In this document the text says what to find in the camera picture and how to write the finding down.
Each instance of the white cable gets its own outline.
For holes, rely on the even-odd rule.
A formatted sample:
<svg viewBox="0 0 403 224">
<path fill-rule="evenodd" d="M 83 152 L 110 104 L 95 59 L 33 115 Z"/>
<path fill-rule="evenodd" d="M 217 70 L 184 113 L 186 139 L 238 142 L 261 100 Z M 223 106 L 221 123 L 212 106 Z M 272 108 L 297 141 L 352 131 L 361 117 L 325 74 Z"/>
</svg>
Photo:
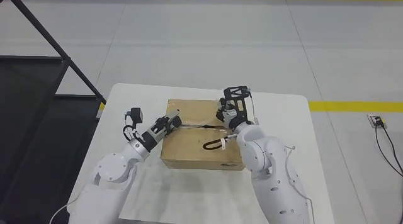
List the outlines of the white cable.
<svg viewBox="0 0 403 224">
<path fill-rule="evenodd" d="M 78 197 L 80 197 L 80 194 L 81 194 L 81 191 L 80 191 L 80 193 L 77 195 L 77 197 L 76 197 L 73 201 L 71 201 L 70 203 L 67 203 L 67 204 L 65 204 L 64 206 L 62 206 L 61 208 L 59 208 L 59 210 L 57 210 L 57 211 L 53 214 L 53 216 L 51 217 L 51 219 L 50 219 L 50 221 L 49 221 L 49 224 L 52 224 L 53 219 L 56 217 L 56 215 L 57 215 L 60 211 L 63 210 L 63 208 L 68 207 L 70 204 L 72 204 L 72 203 L 74 203 L 76 200 L 78 200 Z"/>
<path fill-rule="evenodd" d="M 290 151 L 289 151 L 288 154 L 287 154 L 287 158 L 285 159 L 285 171 L 286 171 L 286 173 L 287 173 L 288 182 L 289 182 L 290 185 L 296 190 L 296 192 L 297 192 L 299 195 L 301 195 L 301 197 L 303 197 L 304 199 L 306 199 L 307 201 L 309 201 L 309 203 L 310 203 L 310 210 L 312 211 L 312 221 L 313 221 L 314 224 L 315 224 L 314 204 L 313 204 L 312 200 L 311 200 L 310 198 L 306 197 L 305 195 L 303 195 L 303 194 L 295 187 L 295 184 L 291 183 L 291 177 L 290 177 L 290 174 L 288 173 L 288 158 L 291 156 L 292 151 L 295 150 L 295 146 L 293 146 L 293 147 L 288 147 L 288 146 L 286 146 L 286 148 L 289 148 L 289 149 L 290 149 Z"/>
</svg>

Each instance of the white table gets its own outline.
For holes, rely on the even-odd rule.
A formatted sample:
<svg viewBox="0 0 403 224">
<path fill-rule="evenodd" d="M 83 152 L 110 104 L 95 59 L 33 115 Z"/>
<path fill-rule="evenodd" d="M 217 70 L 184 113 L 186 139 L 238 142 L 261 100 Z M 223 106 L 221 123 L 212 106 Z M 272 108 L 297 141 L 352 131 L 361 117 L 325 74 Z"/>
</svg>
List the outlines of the white table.
<svg viewBox="0 0 403 224">
<path fill-rule="evenodd" d="M 122 135 L 123 114 L 141 107 L 143 132 L 166 112 L 168 99 L 221 98 L 223 92 L 211 89 L 116 84 L 89 146 L 87 156 L 72 191 L 74 199 L 89 173 L 106 154 L 119 152 L 127 144 Z M 334 218 L 322 170 L 308 102 L 303 96 L 253 93 L 256 117 L 268 135 L 296 146 L 290 157 L 308 197 L 312 198 L 315 220 L 333 224 Z M 251 115 L 250 104 L 247 104 Z M 120 218 L 165 223 L 267 223 L 251 185 L 251 174 L 243 171 L 168 169 L 162 160 L 161 143 L 151 152 L 128 195 Z"/>
</svg>

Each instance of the black strap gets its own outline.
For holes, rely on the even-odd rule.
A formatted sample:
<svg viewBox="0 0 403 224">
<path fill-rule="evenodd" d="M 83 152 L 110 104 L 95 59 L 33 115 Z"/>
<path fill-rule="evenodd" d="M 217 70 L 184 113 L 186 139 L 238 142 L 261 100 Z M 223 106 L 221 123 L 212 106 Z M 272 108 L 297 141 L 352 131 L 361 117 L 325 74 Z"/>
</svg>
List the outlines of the black strap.
<svg viewBox="0 0 403 224">
<path fill-rule="evenodd" d="M 213 145 L 213 144 L 215 144 L 215 143 L 221 143 L 221 139 L 216 139 L 216 140 L 214 140 L 214 141 L 210 141 L 210 142 L 205 143 L 205 144 L 203 145 L 203 149 L 205 149 L 205 150 L 217 150 L 218 148 L 221 148 L 221 147 L 222 147 L 222 144 L 216 145 L 216 146 L 214 146 L 214 147 L 208 147 L 209 145 Z"/>
</svg>

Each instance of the wire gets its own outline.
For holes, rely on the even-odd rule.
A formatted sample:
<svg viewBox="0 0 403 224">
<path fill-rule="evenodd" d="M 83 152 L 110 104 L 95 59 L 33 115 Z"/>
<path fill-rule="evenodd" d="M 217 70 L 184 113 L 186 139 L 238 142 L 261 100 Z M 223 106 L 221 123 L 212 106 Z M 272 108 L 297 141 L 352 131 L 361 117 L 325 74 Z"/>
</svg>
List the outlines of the wire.
<svg viewBox="0 0 403 224">
<path fill-rule="evenodd" d="M 375 138 L 377 139 L 377 145 L 378 145 L 378 148 L 379 148 L 380 153 L 382 154 L 382 156 L 383 156 L 383 158 L 386 160 L 386 162 L 391 166 L 391 168 L 393 168 L 393 170 L 395 170 L 395 171 L 398 173 L 398 175 L 400 175 L 401 177 L 403 177 L 403 172 L 400 173 L 400 172 L 389 162 L 389 159 L 386 158 L 385 154 L 383 153 L 382 149 L 380 148 L 379 140 L 378 140 L 378 132 L 377 132 L 377 129 L 378 129 L 378 126 L 376 125 L 376 126 L 375 126 Z M 392 144 L 392 150 L 393 150 L 393 153 L 394 153 L 394 156 L 395 156 L 395 147 L 394 147 L 394 144 L 393 144 L 393 142 L 391 141 L 391 139 L 389 138 L 389 136 L 388 136 L 388 139 L 389 139 L 390 143 Z M 398 163 L 398 165 L 400 166 L 400 163 L 399 163 L 399 161 L 397 160 L 396 156 L 395 156 L 395 159 L 396 159 L 396 162 Z"/>
<path fill-rule="evenodd" d="M 253 102 L 252 92 L 250 90 L 249 90 L 249 95 L 251 96 L 251 101 L 252 101 L 253 121 L 254 121 L 255 125 L 259 125 L 259 121 L 254 115 L 254 102 Z"/>
<path fill-rule="evenodd" d="M 133 138 L 130 136 L 130 138 L 126 135 L 126 130 L 127 129 L 132 129 L 132 131 L 135 130 L 135 128 L 132 125 L 126 125 L 123 127 L 123 136 L 125 136 L 127 141 L 131 141 Z"/>
<path fill-rule="evenodd" d="M 386 131 L 386 129 L 385 129 L 385 127 L 384 127 L 383 125 L 382 125 L 382 128 L 383 128 L 383 130 L 384 130 L 386 136 L 387 136 L 388 139 L 389 139 L 389 142 L 390 142 L 390 144 L 391 144 L 391 146 L 392 146 L 392 150 L 393 150 L 393 156 L 394 156 L 394 158 L 395 158 L 395 160 L 396 160 L 397 165 L 398 165 L 399 168 L 400 168 L 401 173 L 403 174 L 402 166 L 401 166 L 401 164 L 400 164 L 400 162 L 399 162 L 399 160 L 397 159 L 397 156 L 396 156 L 395 145 L 393 144 L 392 140 L 391 140 L 390 137 L 389 137 L 388 132 Z"/>
<path fill-rule="evenodd" d="M 56 217 L 56 215 L 57 215 L 60 211 L 62 211 L 64 208 L 68 207 L 70 204 L 72 204 L 72 203 L 74 203 L 76 200 L 78 200 L 78 197 L 80 197 L 81 191 L 80 191 L 80 193 L 77 195 L 77 197 L 76 197 L 73 201 L 71 201 L 70 203 L 65 204 L 64 206 L 62 206 L 61 208 L 59 208 L 59 210 L 57 210 L 57 211 L 53 214 L 53 216 L 51 217 L 51 219 L 50 219 L 50 221 L 49 221 L 49 224 L 52 224 L 53 219 Z"/>
<path fill-rule="evenodd" d="M 396 151 L 395 151 L 395 145 L 393 144 L 392 139 L 390 139 L 388 131 L 386 130 L 385 125 L 384 125 L 381 117 L 378 116 L 375 119 L 376 119 L 376 122 L 375 122 L 375 138 L 377 139 L 377 145 L 378 145 L 379 151 L 382 154 L 382 156 L 384 157 L 384 159 L 386 160 L 386 162 L 391 166 L 391 168 L 393 168 L 393 170 L 395 170 L 396 173 L 398 173 L 398 175 L 403 177 L 403 169 L 402 169 L 402 166 L 400 165 L 399 160 L 397 159 Z M 389 142 L 390 142 L 390 144 L 392 146 L 393 156 L 395 158 L 395 161 L 396 161 L 397 165 L 399 166 L 399 169 L 400 169 L 401 173 L 389 162 L 389 160 L 386 158 L 385 154 L 383 154 L 382 149 L 379 146 L 378 132 L 377 132 L 378 126 L 381 126 L 381 128 L 384 130 L 384 132 L 386 134 L 386 137 L 388 138 L 388 140 L 389 140 Z M 403 224 L 403 211 L 402 211 L 402 215 L 400 216 L 400 222 L 399 223 Z"/>
<path fill-rule="evenodd" d="M 311 210 L 311 212 L 312 212 L 312 221 L 313 221 L 314 224 L 315 224 L 314 203 L 312 202 L 312 200 L 311 200 L 310 198 L 308 198 L 308 197 L 306 197 L 305 195 L 303 195 L 303 194 L 295 187 L 294 184 L 291 183 L 291 177 L 290 177 L 290 174 L 288 173 L 288 158 L 291 156 L 292 151 L 295 150 L 295 146 L 293 146 L 293 147 L 288 147 L 288 146 L 286 146 L 286 148 L 289 148 L 289 149 L 290 149 L 290 151 L 289 151 L 288 154 L 287 154 L 287 158 L 285 159 L 285 171 L 286 171 L 286 173 L 287 173 L 288 182 L 289 182 L 290 185 L 294 188 L 294 190 L 295 190 L 299 195 L 301 195 L 301 197 L 303 197 L 304 199 L 306 199 L 307 201 L 309 201 L 310 210 Z"/>
</svg>

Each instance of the electrical cable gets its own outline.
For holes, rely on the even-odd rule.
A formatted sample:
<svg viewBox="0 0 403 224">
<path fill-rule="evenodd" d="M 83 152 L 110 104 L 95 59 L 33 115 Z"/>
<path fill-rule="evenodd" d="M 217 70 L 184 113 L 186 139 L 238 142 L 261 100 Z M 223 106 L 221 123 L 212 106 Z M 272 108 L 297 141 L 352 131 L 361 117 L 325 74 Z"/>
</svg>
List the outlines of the electrical cable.
<svg viewBox="0 0 403 224">
<path fill-rule="evenodd" d="M 402 166 L 401 166 L 399 160 L 397 159 L 397 155 L 396 155 L 396 151 L 395 151 L 395 145 L 393 144 L 392 140 L 390 139 L 389 134 L 388 134 L 388 132 L 386 131 L 385 127 L 384 127 L 383 125 L 381 125 L 381 127 L 383 128 L 383 130 L 384 130 L 386 136 L 387 136 L 388 139 L 389 139 L 389 142 L 390 142 L 390 144 L 391 144 L 391 146 L 392 146 L 392 150 L 393 150 L 393 156 L 394 156 L 394 158 L 395 158 L 395 160 L 396 160 L 397 165 L 398 165 L 399 168 L 400 168 L 401 173 L 403 174 Z"/>
<path fill-rule="evenodd" d="M 80 197 L 81 191 L 84 189 L 84 187 L 82 187 L 82 189 L 80 190 L 80 193 L 77 195 L 77 197 L 75 199 L 73 199 L 71 202 L 65 204 L 64 206 L 62 206 L 61 208 L 59 208 L 59 210 L 57 210 L 51 217 L 49 224 L 52 224 L 53 219 L 56 217 L 56 215 L 62 211 L 64 208 L 68 207 L 70 204 L 76 202 L 78 200 L 78 197 Z"/>
<path fill-rule="evenodd" d="M 395 170 L 396 173 L 398 173 L 398 175 L 400 175 L 401 177 L 403 177 L 403 169 L 402 169 L 402 166 L 401 166 L 399 160 L 397 159 L 397 155 L 396 155 L 396 151 L 395 151 L 395 145 L 393 144 L 393 141 L 392 141 L 392 139 L 390 138 L 390 136 L 389 136 L 389 134 L 388 134 L 388 131 L 386 130 L 385 125 L 384 125 L 384 123 L 383 123 L 381 117 L 378 116 L 378 117 L 375 118 L 375 120 L 376 120 L 376 122 L 375 122 L 375 138 L 377 139 L 377 145 L 378 145 L 379 151 L 380 151 L 380 153 L 382 154 L 382 156 L 384 157 L 384 159 L 386 160 L 386 162 L 391 166 L 391 168 L 393 168 L 393 170 Z M 391 146 L 392 146 L 392 152 L 393 152 L 393 156 L 394 156 L 394 158 L 395 158 L 395 161 L 396 161 L 397 165 L 399 166 L 399 169 L 400 169 L 401 172 L 399 172 L 399 171 L 389 162 L 389 160 L 388 160 L 388 158 L 386 158 L 385 154 L 383 154 L 382 149 L 380 148 L 380 145 L 379 145 L 379 141 L 378 141 L 378 132 L 377 132 L 378 126 L 380 126 L 380 127 L 384 130 L 384 132 L 385 132 L 385 134 L 386 134 L 386 136 L 387 136 L 387 138 L 388 138 L 388 140 L 389 140 L 389 142 L 390 142 L 390 144 L 391 144 Z M 402 211 L 402 215 L 400 216 L 400 222 L 399 222 L 399 223 L 400 223 L 400 224 L 403 224 L 403 211 Z"/>
<path fill-rule="evenodd" d="M 386 160 L 386 162 L 391 166 L 391 168 L 393 168 L 393 170 L 395 170 L 395 171 L 398 173 L 398 175 L 400 175 L 401 177 L 403 177 L 403 174 L 400 173 L 400 172 L 389 162 L 389 159 L 386 158 L 385 154 L 383 153 L 382 149 L 380 148 L 379 140 L 378 140 L 378 132 L 377 132 L 377 129 L 378 129 L 378 127 L 376 126 L 376 127 L 375 127 L 375 138 L 377 139 L 377 145 L 378 145 L 378 148 L 379 148 L 380 153 L 382 154 L 382 156 L 383 156 L 383 158 Z"/>
<path fill-rule="evenodd" d="M 127 129 L 132 129 L 132 131 L 135 131 L 135 128 L 134 128 L 132 125 L 125 125 L 125 126 L 123 127 L 123 136 L 125 136 L 126 140 L 130 142 L 133 138 L 129 138 L 129 137 L 126 135 L 126 130 L 127 130 Z"/>
<path fill-rule="evenodd" d="M 291 156 L 292 151 L 295 150 L 295 146 L 293 146 L 293 147 L 288 147 L 288 146 L 286 146 L 286 148 L 289 148 L 289 149 L 290 149 L 290 151 L 289 151 L 288 154 L 287 154 L 287 158 L 285 159 L 285 171 L 286 171 L 286 173 L 287 173 L 288 182 L 289 182 L 290 185 L 294 188 L 294 190 L 295 190 L 299 195 L 301 195 L 301 197 L 303 197 L 304 199 L 306 199 L 307 201 L 309 201 L 309 203 L 310 203 L 310 210 L 311 210 L 311 212 L 312 212 L 312 221 L 313 221 L 314 224 L 315 224 L 314 203 L 312 202 L 312 200 L 311 200 L 310 198 L 308 198 L 308 197 L 306 197 L 305 195 L 303 195 L 303 194 L 297 189 L 297 187 L 295 187 L 294 184 L 291 183 L 291 176 L 290 176 L 290 174 L 288 173 L 288 158 Z"/>
<path fill-rule="evenodd" d="M 231 134 L 231 135 L 228 135 L 228 136 L 226 136 L 226 137 L 224 137 L 224 138 L 220 138 L 220 139 L 216 139 L 216 140 L 207 142 L 207 143 L 205 143 L 205 144 L 203 145 L 203 149 L 205 149 L 205 150 L 217 150 L 218 148 L 221 148 L 221 147 L 222 147 L 222 144 L 216 145 L 216 146 L 214 146 L 214 147 L 208 147 L 208 146 L 209 146 L 209 145 L 213 145 L 213 144 L 215 144 L 215 143 L 221 143 L 221 139 L 224 139 L 225 142 L 228 142 L 229 139 L 231 139 L 231 138 L 236 138 L 236 137 L 237 137 L 237 134 Z"/>
</svg>

